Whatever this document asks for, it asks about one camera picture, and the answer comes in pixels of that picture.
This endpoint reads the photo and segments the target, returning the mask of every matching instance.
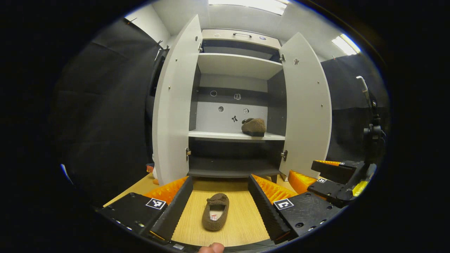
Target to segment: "finger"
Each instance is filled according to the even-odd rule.
[[[198,253],[215,253],[211,247],[201,247]]]
[[[223,244],[220,244],[220,243],[213,243],[213,244],[211,244],[210,247],[214,250],[214,253],[223,253],[223,251],[225,249]]]

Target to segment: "light wooden floor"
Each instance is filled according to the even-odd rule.
[[[145,194],[157,187],[150,173],[130,188],[106,203],[104,207],[130,192]],[[277,184],[291,191],[289,182],[278,175]],[[216,193],[224,193],[230,199],[227,221],[219,231],[207,231],[202,226],[202,214],[206,199]],[[192,194],[184,208],[172,240],[197,246],[214,242],[226,247],[250,244],[269,239],[258,209],[247,189],[247,179],[195,179]]]

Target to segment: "open cabinet door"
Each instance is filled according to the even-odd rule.
[[[189,171],[189,110],[202,31],[198,15],[179,32],[159,77],[153,109],[153,153],[160,185]]]
[[[327,79],[317,55],[300,33],[280,49],[286,80],[286,161],[280,171],[289,170],[315,177],[313,160],[325,160],[331,136],[331,99]]]

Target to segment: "fuzzy brown slipper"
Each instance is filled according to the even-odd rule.
[[[217,193],[210,199],[206,199],[206,202],[207,204],[202,217],[203,227],[212,231],[220,230],[224,226],[228,216],[230,200],[227,195]]]
[[[246,135],[263,137],[266,125],[262,118],[249,118],[242,121],[241,129]]]

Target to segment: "black curtain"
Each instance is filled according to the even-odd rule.
[[[369,91],[376,98],[381,126],[389,136],[389,95],[378,69],[362,54],[342,56],[321,63],[331,96],[333,122],[328,149],[329,161],[362,161],[363,129],[368,127],[372,114],[362,93],[362,76]]]
[[[152,113],[146,107],[153,108],[149,94],[159,48],[121,19],[66,65],[55,87],[53,147],[74,185],[96,206],[147,173]]]

